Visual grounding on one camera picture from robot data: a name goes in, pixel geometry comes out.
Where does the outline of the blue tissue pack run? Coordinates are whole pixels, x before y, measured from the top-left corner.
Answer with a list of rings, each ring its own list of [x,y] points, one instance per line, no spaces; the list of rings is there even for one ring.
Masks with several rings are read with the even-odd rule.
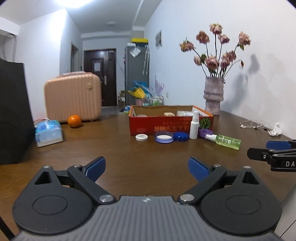
[[[34,127],[38,148],[63,142],[62,127],[57,120],[39,119],[34,122]]]

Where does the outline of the white spray bottle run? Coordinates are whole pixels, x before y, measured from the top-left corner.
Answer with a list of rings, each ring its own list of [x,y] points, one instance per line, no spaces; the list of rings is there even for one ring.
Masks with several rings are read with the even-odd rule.
[[[189,138],[191,140],[196,140],[198,137],[198,131],[200,126],[199,117],[200,117],[200,113],[198,111],[194,111],[191,125],[190,125],[190,133],[189,133]]]

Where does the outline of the red cardboard box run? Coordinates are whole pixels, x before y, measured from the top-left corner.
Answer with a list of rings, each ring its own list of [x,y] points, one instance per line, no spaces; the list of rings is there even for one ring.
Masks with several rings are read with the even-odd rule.
[[[214,116],[195,105],[163,105],[163,106],[136,106],[132,105],[129,110],[130,134],[135,136],[139,133],[154,135],[156,132],[190,132],[191,116],[177,116],[178,110],[198,111],[200,113],[200,128],[211,130]],[[163,116],[164,112],[172,112],[173,117]],[[147,117],[139,118],[137,115],[145,114]]]

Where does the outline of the small white round lid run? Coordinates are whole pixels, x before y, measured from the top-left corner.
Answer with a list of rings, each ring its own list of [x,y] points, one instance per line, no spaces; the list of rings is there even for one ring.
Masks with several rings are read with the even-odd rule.
[[[139,133],[135,136],[135,139],[139,142],[147,141],[149,139],[148,135]]]

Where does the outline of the blue ridged lid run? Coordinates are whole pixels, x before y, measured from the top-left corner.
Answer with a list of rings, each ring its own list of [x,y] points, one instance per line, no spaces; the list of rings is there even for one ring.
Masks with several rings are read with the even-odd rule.
[[[178,142],[186,142],[189,138],[189,135],[184,132],[175,132],[173,135],[173,139]]]

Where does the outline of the pink hard suitcase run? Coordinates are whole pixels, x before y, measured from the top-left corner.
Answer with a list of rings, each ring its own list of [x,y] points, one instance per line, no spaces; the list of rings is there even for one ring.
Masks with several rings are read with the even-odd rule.
[[[93,121],[101,114],[101,81],[91,72],[71,72],[47,81],[44,97],[47,117],[61,123],[71,115]]]

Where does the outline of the beige square jar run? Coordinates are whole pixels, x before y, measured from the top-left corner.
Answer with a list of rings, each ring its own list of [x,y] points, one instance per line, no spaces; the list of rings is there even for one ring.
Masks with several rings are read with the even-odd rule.
[[[172,112],[164,112],[164,113],[163,113],[163,116],[173,117],[173,116],[175,116],[175,114],[172,113]]]

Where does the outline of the purple ridged lid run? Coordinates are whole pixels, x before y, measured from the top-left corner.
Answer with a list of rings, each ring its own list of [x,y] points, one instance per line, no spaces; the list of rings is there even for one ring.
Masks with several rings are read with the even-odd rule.
[[[201,137],[201,138],[205,138],[206,135],[212,135],[213,132],[209,129],[199,129],[199,132],[198,132],[198,136]]]

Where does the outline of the green spray bottle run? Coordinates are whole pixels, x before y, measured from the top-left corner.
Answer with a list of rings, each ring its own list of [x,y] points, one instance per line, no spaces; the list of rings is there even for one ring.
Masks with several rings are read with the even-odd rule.
[[[224,146],[235,150],[239,150],[241,145],[241,140],[227,137],[224,135],[206,134],[205,139],[215,142],[220,146]]]

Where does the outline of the yellow box on refrigerator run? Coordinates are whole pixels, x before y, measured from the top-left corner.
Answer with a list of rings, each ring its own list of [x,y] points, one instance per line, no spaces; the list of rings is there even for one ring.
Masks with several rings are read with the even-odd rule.
[[[145,43],[145,44],[147,44],[149,41],[148,41],[148,39],[145,39],[145,38],[132,38],[131,42],[132,43]]]

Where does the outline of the dark brown entrance door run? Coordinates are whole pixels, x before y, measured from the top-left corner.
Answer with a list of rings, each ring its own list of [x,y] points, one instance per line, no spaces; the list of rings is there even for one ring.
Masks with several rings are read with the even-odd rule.
[[[102,106],[117,106],[116,49],[84,51],[83,69],[101,81]]]

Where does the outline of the pink textured vase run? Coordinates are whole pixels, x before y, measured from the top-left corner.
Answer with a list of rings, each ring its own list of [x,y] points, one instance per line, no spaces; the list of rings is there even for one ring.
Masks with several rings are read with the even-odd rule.
[[[203,97],[205,99],[205,111],[219,116],[221,102],[224,101],[224,79],[206,77]]]

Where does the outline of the yellow watering can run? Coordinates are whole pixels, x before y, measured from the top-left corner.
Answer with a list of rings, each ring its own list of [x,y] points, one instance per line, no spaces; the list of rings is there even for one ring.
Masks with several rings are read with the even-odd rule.
[[[141,88],[136,88],[135,90],[129,90],[128,93],[136,99],[144,99],[146,93]]]

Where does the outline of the crumpled white tissue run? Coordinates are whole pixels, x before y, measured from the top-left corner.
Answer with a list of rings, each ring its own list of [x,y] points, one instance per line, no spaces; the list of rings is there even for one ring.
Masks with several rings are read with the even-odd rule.
[[[276,123],[274,128],[272,130],[268,131],[268,134],[272,137],[276,137],[282,134],[282,128],[280,126],[280,123]]]

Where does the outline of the dried pink roses bouquet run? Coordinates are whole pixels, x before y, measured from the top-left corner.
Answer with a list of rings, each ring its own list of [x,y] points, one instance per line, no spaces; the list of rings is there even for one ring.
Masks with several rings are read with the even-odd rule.
[[[224,80],[233,65],[239,63],[240,69],[244,68],[244,62],[242,59],[237,58],[236,50],[241,49],[243,51],[246,46],[250,46],[251,39],[248,34],[241,31],[234,49],[223,53],[223,46],[229,44],[230,38],[223,33],[223,27],[219,23],[210,24],[209,30],[214,37],[214,52],[209,51],[210,36],[202,30],[196,35],[196,41],[205,46],[204,53],[199,52],[194,43],[187,38],[179,44],[180,51],[183,53],[194,52],[193,61],[195,65],[202,68],[206,77]]]

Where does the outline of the black paper shopping bag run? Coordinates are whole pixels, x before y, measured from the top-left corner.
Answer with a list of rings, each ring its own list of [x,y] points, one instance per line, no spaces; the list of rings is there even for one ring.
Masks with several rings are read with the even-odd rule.
[[[33,142],[24,66],[1,59],[1,164],[19,163]]]

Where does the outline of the grey refrigerator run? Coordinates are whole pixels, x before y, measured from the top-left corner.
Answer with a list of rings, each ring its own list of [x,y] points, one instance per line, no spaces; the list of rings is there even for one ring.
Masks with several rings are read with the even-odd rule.
[[[127,105],[134,105],[134,97],[128,93],[135,86],[134,82],[143,82],[149,86],[149,53],[147,43],[136,43],[125,47],[125,100]]]

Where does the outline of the orange fruit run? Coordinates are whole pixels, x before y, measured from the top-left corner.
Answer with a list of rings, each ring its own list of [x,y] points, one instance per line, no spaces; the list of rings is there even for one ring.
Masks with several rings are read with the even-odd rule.
[[[71,115],[67,119],[67,123],[70,126],[70,128],[79,128],[82,124],[81,117],[79,117],[76,114]]]

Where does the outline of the lavender round tin lid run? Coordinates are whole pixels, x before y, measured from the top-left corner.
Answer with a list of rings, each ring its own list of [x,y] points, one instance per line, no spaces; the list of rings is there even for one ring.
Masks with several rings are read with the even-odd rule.
[[[157,143],[169,144],[174,141],[174,134],[171,132],[159,131],[155,133],[154,140]]]

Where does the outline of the large white pill bottle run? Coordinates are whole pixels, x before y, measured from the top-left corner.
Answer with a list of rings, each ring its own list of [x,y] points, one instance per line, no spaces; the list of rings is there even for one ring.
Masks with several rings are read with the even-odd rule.
[[[177,116],[193,116],[194,113],[192,111],[187,111],[187,110],[178,110],[177,111]]]

